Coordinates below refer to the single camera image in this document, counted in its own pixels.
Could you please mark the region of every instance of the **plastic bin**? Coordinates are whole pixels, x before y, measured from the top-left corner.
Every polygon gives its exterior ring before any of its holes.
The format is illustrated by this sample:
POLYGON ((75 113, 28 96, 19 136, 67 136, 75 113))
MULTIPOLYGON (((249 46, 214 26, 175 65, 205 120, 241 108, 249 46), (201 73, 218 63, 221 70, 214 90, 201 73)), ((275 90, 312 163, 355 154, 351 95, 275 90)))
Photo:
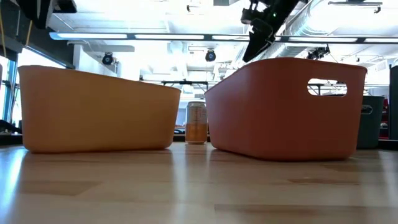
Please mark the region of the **plastic bin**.
POLYGON ((19 68, 24 145, 32 152, 162 149, 180 90, 76 70, 19 68))
POLYGON ((383 103, 383 96, 363 96, 358 149, 374 149, 379 145, 383 103))
POLYGON ((340 160, 356 150, 366 69, 299 58, 250 63, 205 93, 214 147, 272 161, 340 160), (347 84, 314 96, 311 78, 347 84))

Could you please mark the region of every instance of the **gray trash can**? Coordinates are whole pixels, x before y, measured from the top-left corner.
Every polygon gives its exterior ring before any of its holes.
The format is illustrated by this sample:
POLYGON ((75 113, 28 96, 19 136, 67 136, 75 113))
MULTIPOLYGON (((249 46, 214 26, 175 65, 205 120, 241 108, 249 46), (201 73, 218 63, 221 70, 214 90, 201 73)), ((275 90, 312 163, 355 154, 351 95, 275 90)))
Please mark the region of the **gray trash can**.
POLYGON ((383 96, 363 96, 357 149, 374 149, 379 144, 383 96))

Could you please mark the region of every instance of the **cable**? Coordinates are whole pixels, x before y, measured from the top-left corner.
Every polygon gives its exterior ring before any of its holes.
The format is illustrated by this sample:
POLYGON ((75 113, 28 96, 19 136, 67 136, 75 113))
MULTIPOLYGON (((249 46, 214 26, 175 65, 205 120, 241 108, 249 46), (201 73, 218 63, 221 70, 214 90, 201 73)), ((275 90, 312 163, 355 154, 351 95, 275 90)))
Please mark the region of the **cable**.
POLYGON ((332 58, 333 58, 333 60, 336 62, 336 63, 339 63, 335 58, 334 58, 334 56, 332 55, 332 54, 329 54, 332 58))
POLYGON ((21 23, 21 10, 18 10, 18 23, 17 23, 17 32, 15 34, 16 39, 19 36, 19 24, 21 23))
POLYGON ((26 38, 26 46, 29 45, 30 32, 32 32, 32 25, 33 25, 33 21, 30 21, 30 24, 29 24, 29 31, 27 32, 27 38, 26 38))
POLYGON ((2 26, 1 7, 0 7, 0 29, 1 29, 2 50, 4 52, 4 57, 7 58, 6 41, 4 40, 4 28, 2 26))

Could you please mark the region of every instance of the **tan bin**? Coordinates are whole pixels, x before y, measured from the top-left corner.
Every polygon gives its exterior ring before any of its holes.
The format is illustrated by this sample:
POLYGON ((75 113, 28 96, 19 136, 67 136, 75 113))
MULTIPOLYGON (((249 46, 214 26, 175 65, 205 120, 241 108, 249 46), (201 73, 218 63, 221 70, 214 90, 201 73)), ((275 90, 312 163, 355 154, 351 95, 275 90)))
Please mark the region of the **tan bin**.
POLYGON ((180 90, 42 66, 19 68, 24 145, 32 152, 163 149, 180 90))

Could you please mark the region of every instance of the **wooden table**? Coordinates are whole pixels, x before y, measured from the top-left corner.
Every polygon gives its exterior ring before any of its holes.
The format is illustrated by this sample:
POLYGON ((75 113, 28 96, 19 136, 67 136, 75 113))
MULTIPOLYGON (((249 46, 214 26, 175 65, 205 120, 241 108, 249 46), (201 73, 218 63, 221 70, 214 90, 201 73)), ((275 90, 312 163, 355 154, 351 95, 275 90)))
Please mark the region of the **wooden table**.
POLYGON ((398 223, 398 153, 264 162, 207 145, 0 149, 0 223, 398 223))

